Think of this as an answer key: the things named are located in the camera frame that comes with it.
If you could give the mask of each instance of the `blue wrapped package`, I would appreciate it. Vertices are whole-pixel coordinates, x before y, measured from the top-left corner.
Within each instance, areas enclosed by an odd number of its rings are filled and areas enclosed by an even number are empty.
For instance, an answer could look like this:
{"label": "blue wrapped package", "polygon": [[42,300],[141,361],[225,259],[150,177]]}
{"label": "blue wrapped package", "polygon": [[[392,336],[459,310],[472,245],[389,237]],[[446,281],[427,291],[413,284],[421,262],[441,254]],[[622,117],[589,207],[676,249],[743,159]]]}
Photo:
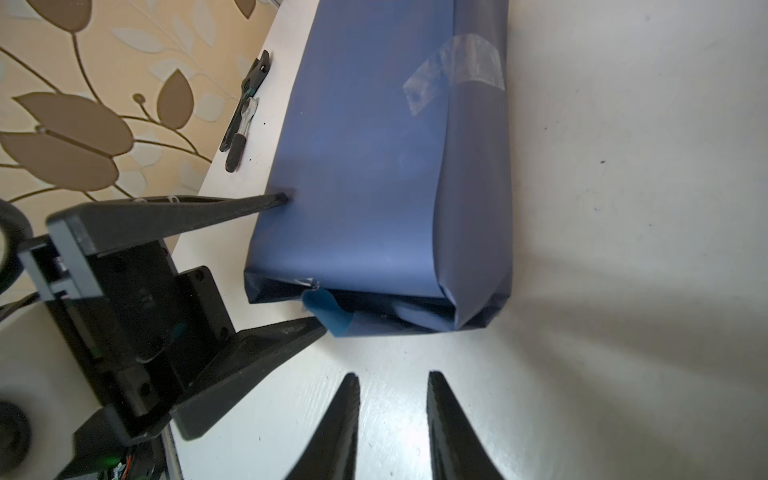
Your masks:
{"label": "blue wrapped package", "polygon": [[486,326],[511,287],[506,0],[320,0],[245,267],[335,336]]}

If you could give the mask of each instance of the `black handle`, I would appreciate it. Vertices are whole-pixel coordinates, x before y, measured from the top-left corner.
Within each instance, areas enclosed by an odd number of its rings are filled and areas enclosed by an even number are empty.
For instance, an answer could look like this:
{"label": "black handle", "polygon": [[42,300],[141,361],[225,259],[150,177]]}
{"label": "black handle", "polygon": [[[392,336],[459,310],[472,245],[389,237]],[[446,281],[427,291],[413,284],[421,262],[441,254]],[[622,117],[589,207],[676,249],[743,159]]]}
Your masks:
{"label": "black handle", "polygon": [[243,150],[245,150],[245,135],[235,134],[232,139],[230,153],[227,155],[228,172],[232,173],[237,170],[237,166],[240,165],[240,159],[243,157]]}
{"label": "black handle", "polygon": [[230,120],[230,124],[227,126],[227,131],[224,133],[224,138],[219,146],[219,151],[227,151],[227,149],[232,146],[232,139],[234,138],[235,133],[237,133],[237,129],[240,128],[240,121],[243,118],[243,105],[245,105],[246,101],[248,101],[247,98],[241,98],[240,102],[237,103],[235,113],[232,115],[232,120]]}

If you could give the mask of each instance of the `white desk surface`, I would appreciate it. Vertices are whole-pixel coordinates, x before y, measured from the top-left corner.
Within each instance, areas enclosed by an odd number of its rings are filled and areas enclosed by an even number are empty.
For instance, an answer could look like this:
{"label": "white desk surface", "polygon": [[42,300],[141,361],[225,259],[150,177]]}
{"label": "white desk surface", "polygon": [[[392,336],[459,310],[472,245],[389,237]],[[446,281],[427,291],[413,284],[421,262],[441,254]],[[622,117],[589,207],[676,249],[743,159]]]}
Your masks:
{"label": "white desk surface", "polygon": [[[283,3],[242,167],[218,154],[200,194],[263,193],[316,3]],[[357,478],[431,478],[430,369],[510,480],[768,477],[766,21],[762,0],[512,0],[507,307],[485,330],[326,335],[202,439],[176,434],[185,478],[282,479],[349,371]],[[238,329],[302,316],[247,303],[254,222],[174,252]]]}

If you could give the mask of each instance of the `floral wallpaper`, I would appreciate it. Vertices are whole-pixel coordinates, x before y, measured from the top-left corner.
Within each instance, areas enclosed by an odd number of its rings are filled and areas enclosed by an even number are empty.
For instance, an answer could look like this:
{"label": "floral wallpaper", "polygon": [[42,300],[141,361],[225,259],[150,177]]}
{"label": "floral wallpaper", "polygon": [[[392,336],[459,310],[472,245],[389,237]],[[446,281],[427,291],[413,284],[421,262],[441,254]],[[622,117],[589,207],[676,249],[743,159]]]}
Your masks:
{"label": "floral wallpaper", "polygon": [[[0,197],[35,235],[84,201],[196,194],[277,10],[0,0]],[[0,304],[34,291],[24,275]]]}

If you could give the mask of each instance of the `cable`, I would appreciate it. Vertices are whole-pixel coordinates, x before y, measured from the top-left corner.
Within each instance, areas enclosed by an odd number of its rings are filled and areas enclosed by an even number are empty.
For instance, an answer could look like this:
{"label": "cable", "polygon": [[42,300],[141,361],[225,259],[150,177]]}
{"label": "cable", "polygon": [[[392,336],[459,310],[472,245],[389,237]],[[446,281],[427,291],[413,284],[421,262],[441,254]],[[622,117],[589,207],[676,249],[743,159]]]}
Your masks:
{"label": "cable", "polygon": [[128,469],[131,467],[131,463],[134,461],[134,456],[131,455],[128,457],[128,460],[125,462],[125,470],[123,471],[123,476],[121,477],[122,480],[125,480],[128,478]]}
{"label": "cable", "polygon": [[32,227],[21,210],[0,200],[0,230],[5,237],[5,258],[0,263],[0,293],[3,293],[24,271],[16,250],[23,240],[31,238]]}
{"label": "cable", "polygon": [[37,292],[30,293],[29,295],[25,296],[21,300],[18,300],[13,303],[9,303],[7,305],[0,306],[0,322],[10,317],[13,312],[16,310],[23,308],[27,305],[32,305],[34,302],[37,302],[40,299],[40,296]]}

